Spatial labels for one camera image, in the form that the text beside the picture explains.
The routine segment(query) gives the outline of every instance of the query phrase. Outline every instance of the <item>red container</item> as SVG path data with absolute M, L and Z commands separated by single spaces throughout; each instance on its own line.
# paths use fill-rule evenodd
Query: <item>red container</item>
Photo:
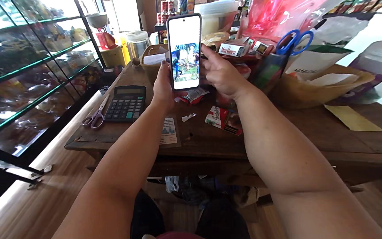
M 173 0 L 169 0 L 167 11 L 170 13 L 175 12 L 175 4 Z
M 169 17 L 169 14 L 163 13 L 162 14 L 162 24 L 166 25 L 167 18 Z
M 168 12 L 168 5 L 169 3 L 167 1 L 162 1 L 162 13 Z
M 158 25 L 162 25 L 162 24 L 163 24 L 163 21 L 162 21 L 162 13 L 161 13 L 161 12 L 158 12 L 158 13 L 157 13 L 157 24 L 158 24 Z

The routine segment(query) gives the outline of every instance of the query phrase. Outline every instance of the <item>forearm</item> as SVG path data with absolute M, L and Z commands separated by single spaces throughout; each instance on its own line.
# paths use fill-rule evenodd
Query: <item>forearm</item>
M 165 114 L 162 107 L 150 104 L 110 147 L 89 182 L 135 198 L 156 159 Z
M 257 88 L 236 99 L 247 156 L 273 193 L 337 190 L 343 183 L 321 152 Z

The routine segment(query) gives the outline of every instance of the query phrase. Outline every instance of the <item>sticker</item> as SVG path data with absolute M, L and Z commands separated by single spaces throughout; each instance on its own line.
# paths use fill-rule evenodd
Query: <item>sticker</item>
M 176 139 L 176 129 L 175 122 L 173 118 L 165 118 L 165 122 L 162 129 L 162 136 L 160 137 L 160 144 L 176 144 L 178 140 Z

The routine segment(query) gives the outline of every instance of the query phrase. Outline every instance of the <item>phone screen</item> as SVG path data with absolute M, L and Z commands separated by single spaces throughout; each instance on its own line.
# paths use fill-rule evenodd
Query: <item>phone screen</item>
M 175 90 L 199 86 L 200 23 L 198 15 L 168 21 L 170 60 Z

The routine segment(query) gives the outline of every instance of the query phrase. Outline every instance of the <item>calculator display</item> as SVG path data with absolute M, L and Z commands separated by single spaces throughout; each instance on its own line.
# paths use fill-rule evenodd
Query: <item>calculator display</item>
M 119 89 L 116 91 L 116 94 L 139 94 L 141 89 Z

